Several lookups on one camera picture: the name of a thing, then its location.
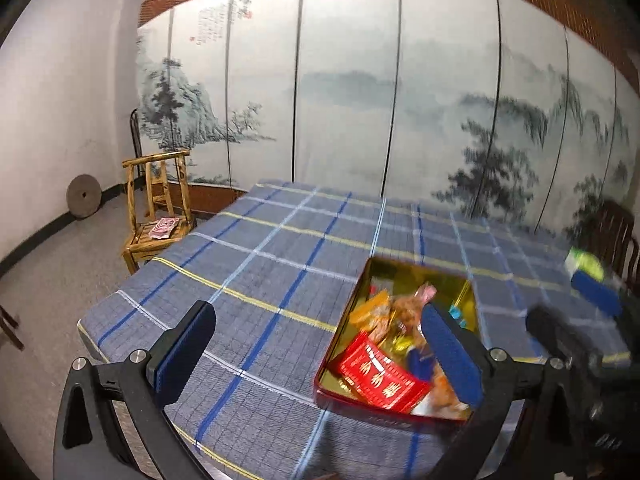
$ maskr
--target plaid tablecloth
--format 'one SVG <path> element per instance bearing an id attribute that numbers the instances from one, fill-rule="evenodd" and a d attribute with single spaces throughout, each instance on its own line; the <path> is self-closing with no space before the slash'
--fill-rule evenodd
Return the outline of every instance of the plaid tablecloth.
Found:
<path id="1" fill-rule="evenodd" d="M 201 460 L 231 478 L 421 478 L 439 434 L 381 428 L 320 410 L 313 376 L 367 258 L 375 253 L 466 273 L 488 348 L 535 358 L 531 303 L 560 308 L 605 354 L 615 326 L 572 293 L 564 241 L 463 219 L 416 203 L 263 181 L 131 276 L 78 322 L 106 361 L 148 349 L 196 300 L 217 327 L 166 412 Z M 504 427 L 513 431 L 519 407 Z"/>

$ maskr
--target gray floor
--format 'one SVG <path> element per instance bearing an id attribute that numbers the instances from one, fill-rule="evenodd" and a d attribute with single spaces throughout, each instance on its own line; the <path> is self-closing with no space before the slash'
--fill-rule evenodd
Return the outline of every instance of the gray floor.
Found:
<path id="1" fill-rule="evenodd" d="M 40 480 L 52 478 L 53 436 L 68 368 L 87 355 L 76 323 L 129 275 L 120 256 L 127 233 L 121 195 L 46 240 L 0 280 L 0 304 L 20 322 L 17 333 L 25 345 L 20 352 L 0 333 L 0 422 Z M 116 408 L 142 471 L 160 478 L 126 408 Z"/>

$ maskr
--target folding screen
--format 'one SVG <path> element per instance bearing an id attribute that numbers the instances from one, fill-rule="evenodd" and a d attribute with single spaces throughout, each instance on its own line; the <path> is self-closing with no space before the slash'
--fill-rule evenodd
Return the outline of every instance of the folding screen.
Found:
<path id="1" fill-rule="evenodd" d="M 496 0 L 402 0 L 385 195 L 470 210 L 497 76 Z"/>
<path id="2" fill-rule="evenodd" d="M 631 183 L 640 134 L 640 98 L 625 77 L 616 70 L 616 114 L 603 196 L 622 202 Z"/>
<path id="3" fill-rule="evenodd" d="M 295 180 L 380 195 L 398 0 L 303 0 Z"/>
<path id="4" fill-rule="evenodd" d="M 615 81 L 610 61 L 567 31 L 569 81 L 562 148 L 540 226 L 571 235 L 602 190 L 612 139 Z"/>
<path id="5" fill-rule="evenodd" d="M 535 227 L 562 143 L 566 38 L 564 26 L 537 7 L 499 1 L 500 98 L 476 214 Z"/>
<path id="6" fill-rule="evenodd" d="M 291 180 L 300 0 L 234 0 L 228 125 L 234 186 Z"/>
<path id="7" fill-rule="evenodd" d="M 168 91 L 166 59 L 169 54 L 168 10 L 138 29 L 138 123 L 142 153 L 161 152 L 170 147 L 172 120 L 158 107 Z"/>
<path id="8" fill-rule="evenodd" d="M 225 67 L 229 0 L 190 0 L 174 9 L 169 106 L 177 117 L 174 146 L 190 148 L 188 175 L 229 186 L 225 133 Z"/>

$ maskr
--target bamboo chair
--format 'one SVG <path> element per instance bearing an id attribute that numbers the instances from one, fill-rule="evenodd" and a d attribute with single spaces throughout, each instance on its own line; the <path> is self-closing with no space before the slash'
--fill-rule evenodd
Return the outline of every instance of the bamboo chair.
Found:
<path id="1" fill-rule="evenodd" d="M 180 150 L 178 152 L 157 153 L 155 155 L 141 156 L 131 160 L 125 160 L 122 167 L 127 170 L 127 203 L 129 207 L 129 226 L 131 234 L 127 238 L 122 257 L 127 264 L 127 269 L 133 274 L 139 267 L 138 263 L 152 259 L 156 254 L 160 253 L 170 245 L 182 240 L 194 227 L 195 218 L 191 213 L 191 201 L 189 197 L 189 187 L 187 185 L 187 167 L 184 157 L 189 155 L 189 150 Z M 163 240 L 157 240 L 149 236 L 149 231 L 156 224 L 156 204 L 166 206 L 170 216 L 177 216 L 174 211 L 174 204 L 169 194 L 169 183 L 166 176 L 166 162 L 175 160 L 178 168 L 178 183 L 180 184 L 180 193 L 182 195 L 182 215 L 179 216 L 180 222 L 171 232 L 171 236 Z M 153 162 L 160 163 L 160 175 L 154 176 Z M 138 222 L 136 219 L 136 205 L 134 198 L 134 168 L 137 166 L 145 166 L 146 179 L 146 202 L 148 206 L 148 214 L 150 221 Z M 156 189 L 161 185 L 162 194 L 154 195 L 154 186 Z"/>

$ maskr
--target stack of playing cards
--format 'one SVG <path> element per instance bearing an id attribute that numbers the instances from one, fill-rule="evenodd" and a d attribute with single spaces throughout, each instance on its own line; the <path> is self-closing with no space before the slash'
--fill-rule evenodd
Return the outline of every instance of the stack of playing cards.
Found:
<path id="1" fill-rule="evenodd" d="M 178 225 L 179 218 L 161 218 L 149 231 L 149 236 L 156 240 L 162 240 L 171 236 L 171 231 Z"/>

